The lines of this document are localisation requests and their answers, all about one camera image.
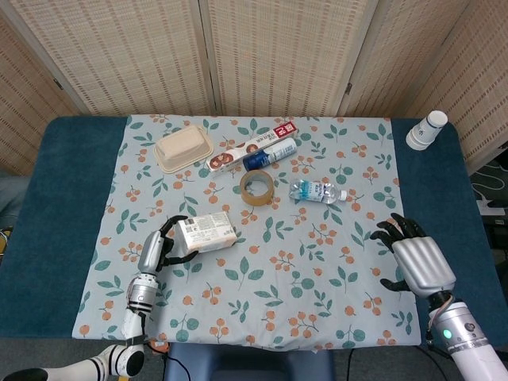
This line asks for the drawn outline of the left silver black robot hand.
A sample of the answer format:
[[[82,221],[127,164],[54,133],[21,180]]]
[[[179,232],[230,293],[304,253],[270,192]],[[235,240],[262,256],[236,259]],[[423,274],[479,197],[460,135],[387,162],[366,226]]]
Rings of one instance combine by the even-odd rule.
[[[183,215],[170,217],[158,230],[148,235],[138,263],[141,273],[157,275],[164,267],[190,262],[198,255],[198,251],[194,251],[184,257],[167,257],[175,245],[175,240],[167,237],[168,232],[179,221],[187,219],[188,216]]]

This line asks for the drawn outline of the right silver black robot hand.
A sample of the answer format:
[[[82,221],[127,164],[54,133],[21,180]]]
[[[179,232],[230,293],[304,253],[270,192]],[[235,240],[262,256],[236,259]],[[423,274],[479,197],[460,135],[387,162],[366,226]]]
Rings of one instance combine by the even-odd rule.
[[[381,279],[381,284],[389,291],[410,291],[419,298],[451,293],[456,277],[436,241],[416,221],[397,213],[391,217],[395,223],[377,223],[378,229],[370,238],[381,241],[394,255],[403,279]]]

